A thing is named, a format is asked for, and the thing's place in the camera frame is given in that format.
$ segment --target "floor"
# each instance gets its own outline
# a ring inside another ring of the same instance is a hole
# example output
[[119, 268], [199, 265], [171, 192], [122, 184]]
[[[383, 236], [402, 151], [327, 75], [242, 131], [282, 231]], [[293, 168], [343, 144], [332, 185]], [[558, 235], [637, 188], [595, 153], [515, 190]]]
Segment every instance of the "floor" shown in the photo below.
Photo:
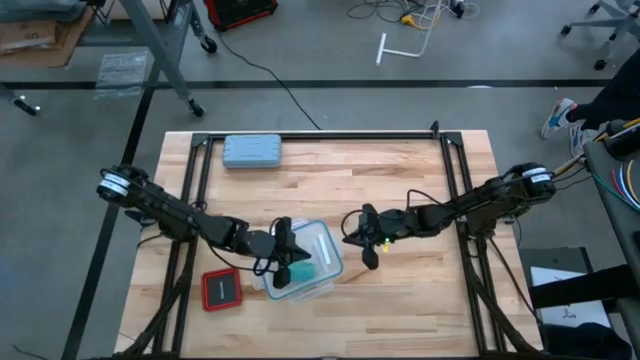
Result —
[[[345, 15], [357, 0], [282, 0], [272, 17], [223, 36], [249, 59], [286, 80], [567, 80], [608, 79], [637, 49], [623, 44], [604, 71], [592, 69], [607, 30], [575, 28], [589, 4], [481, 1], [472, 19], [443, 16], [421, 59], [374, 57], [380, 34], [398, 49], [418, 49], [416, 30], [375, 17]], [[213, 34], [210, 24], [206, 29]], [[0, 69], [3, 81], [94, 81], [102, 55], [143, 49], [78, 49], [62, 70]], [[181, 63], [188, 80], [271, 80], [220, 48], [206, 55], [188, 37]], [[537, 161], [554, 168], [569, 157], [568, 136], [543, 141], [539, 127], [561, 96], [588, 102], [597, 87], [294, 89], [323, 129], [487, 129], [498, 167]], [[25, 91], [42, 106], [32, 118], [0, 103], [0, 358], [26, 359], [11, 344], [59, 358], [102, 223], [106, 204], [95, 194], [99, 169], [116, 164], [139, 97], [95, 101], [92, 91]], [[310, 123], [278, 89], [198, 90], [208, 110], [191, 116], [169, 90], [156, 91], [135, 164], [153, 172], [165, 131], [309, 130]], [[560, 192], [522, 217], [523, 248], [586, 246], [596, 268], [623, 262], [591, 181]], [[118, 336], [138, 228], [118, 221], [81, 348], [81, 357], [106, 356]]]

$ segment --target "plastic bag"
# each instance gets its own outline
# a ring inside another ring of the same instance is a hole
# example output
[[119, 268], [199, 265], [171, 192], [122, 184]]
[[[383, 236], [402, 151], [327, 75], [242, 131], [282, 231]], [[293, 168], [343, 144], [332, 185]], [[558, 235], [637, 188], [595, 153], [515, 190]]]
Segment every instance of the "plastic bag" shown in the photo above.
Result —
[[100, 65], [94, 98], [140, 95], [146, 67], [147, 52], [105, 55]]

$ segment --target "clear plastic container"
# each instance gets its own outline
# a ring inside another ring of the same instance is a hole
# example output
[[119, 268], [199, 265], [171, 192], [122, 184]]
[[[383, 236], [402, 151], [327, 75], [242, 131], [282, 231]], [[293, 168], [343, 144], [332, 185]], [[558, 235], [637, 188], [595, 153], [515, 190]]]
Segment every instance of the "clear plastic container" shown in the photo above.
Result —
[[293, 221], [292, 227], [296, 234], [296, 244], [311, 254], [310, 259], [303, 261], [315, 266], [315, 274], [313, 279], [291, 282], [282, 289], [273, 287], [272, 273], [254, 278], [254, 287], [257, 290], [265, 289], [272, 300], [286, 298], [290, 302], [302, 302], [313, 299], [331, 291], [333, 279], [343, 271], [342, 251], [334, 242], [324, 221], [306, 222], [297, 219]]

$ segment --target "person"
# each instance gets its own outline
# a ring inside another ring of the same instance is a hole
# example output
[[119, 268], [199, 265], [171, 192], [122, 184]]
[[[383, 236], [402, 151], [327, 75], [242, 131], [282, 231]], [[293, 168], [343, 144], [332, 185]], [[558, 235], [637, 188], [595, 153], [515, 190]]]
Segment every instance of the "person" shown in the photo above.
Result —
[[558, 100], [542, 126], [546, 140], [569, 127], [571, 155], [582, 153], [582, 146], [599, 134], [600, 125], [611, 120], [640, 118], [640, 49], [620, 67], [607, 86], [589, 104], [571, 99]]

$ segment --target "office chair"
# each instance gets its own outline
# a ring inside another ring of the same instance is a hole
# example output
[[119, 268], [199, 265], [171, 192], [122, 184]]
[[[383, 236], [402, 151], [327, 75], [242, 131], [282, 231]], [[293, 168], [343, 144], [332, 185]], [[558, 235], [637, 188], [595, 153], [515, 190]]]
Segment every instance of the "office chair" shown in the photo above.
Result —
[[[598, 2], [589, 9], [588, 16], [591, 16], [600, 9], [604, 8], [612, 19], [608, 20], [591, 20], [591, 21], [578, 21], [565, 25], [560, 32], [560, 35], [567, 36], [573, 26], [586, 26], [586, 27], [611, 27], [615, 28], [613, 34], [609, 36], [609, 44], [605, 44], [606, 54], [603, 59], [596, 61], [593, 66], [596, 70], [602, 70], [607, 65], [607, 58], [612, 52], [613, 41], [620, 35], [630, 33], [640, 41], [640, 26], [638, 25], [638, 15], [640, 14], [640, 0], [616, 0], [616, 5], [619, 9], [612, 5], [598, 0]], [[638, 8], [631, 12], [631, 6], [637, 6]]]

